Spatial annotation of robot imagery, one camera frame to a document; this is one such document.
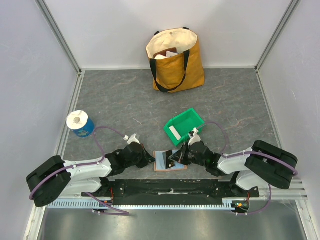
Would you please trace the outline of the pink leather card holder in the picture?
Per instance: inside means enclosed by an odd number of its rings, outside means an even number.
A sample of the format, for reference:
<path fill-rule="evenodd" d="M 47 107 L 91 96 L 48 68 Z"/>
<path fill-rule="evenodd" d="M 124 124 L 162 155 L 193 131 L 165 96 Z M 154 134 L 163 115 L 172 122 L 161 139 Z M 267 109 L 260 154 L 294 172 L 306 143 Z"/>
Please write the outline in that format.
<path fill-rule="evenodd" d="M 155 172 L 172 172 L 187 170 L 187 166 L 171 160 L 169 157 L 177 152 L 176 149 L 168 151 L 154 151 L 155 158 L 154 171 Z"/>

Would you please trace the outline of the black credit card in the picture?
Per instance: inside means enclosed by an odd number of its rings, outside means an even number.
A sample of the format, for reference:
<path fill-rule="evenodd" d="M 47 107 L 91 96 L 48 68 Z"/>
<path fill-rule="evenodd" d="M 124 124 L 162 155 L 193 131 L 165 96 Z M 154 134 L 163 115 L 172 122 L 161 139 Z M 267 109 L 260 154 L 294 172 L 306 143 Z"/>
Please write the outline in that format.
<path fill-rule="evenodd" d="M 168 150 L 164 153 L 164 163 L 166 169 L 170 169 L 175 166 L 175 161 L 169 159 L 169 156 L 171 156 L 172 154 L 172 150 Z"/>
<path fill-rule="evenodd" d="M 166 170 L 165 152 L 155 151 L 155 169 L 156 170 Z"/>

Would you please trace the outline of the green plastic bin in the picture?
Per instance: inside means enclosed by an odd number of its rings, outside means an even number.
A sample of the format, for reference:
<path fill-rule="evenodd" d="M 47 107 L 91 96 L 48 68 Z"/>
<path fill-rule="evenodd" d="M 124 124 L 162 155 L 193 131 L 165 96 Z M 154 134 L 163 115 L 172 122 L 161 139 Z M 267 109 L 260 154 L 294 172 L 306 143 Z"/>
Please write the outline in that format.
<path fill-rule="evenodd" d="M 198 128 L 204 124 L 204 120 L 193 109 L 182 112 L 181 114 L 171 118 L 164 126 L 164 132 L 168 135 L 174 146 L 178 146 L 189 139 L 189 132 L 194 128 Z M 181 136 L 180 140 L 176 140 L 169 127 L 174 126 Z"/>

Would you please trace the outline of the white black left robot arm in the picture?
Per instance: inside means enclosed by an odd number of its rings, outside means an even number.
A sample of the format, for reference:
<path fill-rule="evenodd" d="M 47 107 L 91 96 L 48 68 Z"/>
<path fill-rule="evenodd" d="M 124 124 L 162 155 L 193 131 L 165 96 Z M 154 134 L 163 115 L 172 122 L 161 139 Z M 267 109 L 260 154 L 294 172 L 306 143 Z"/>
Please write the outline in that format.
<path fill-rule="evenodd" d="M 36 207 L 44 207 L 59 197 L 85 192 L 103 197 L 110 192 L 110 184 L 102 178 L 120 175 L 133 166 L 142 169 L 155 161 L 137 142 L 105 154 L 100 159 L 64 161 L 61 156 L 55 155 L 26 177 L 29 199 Z"/>

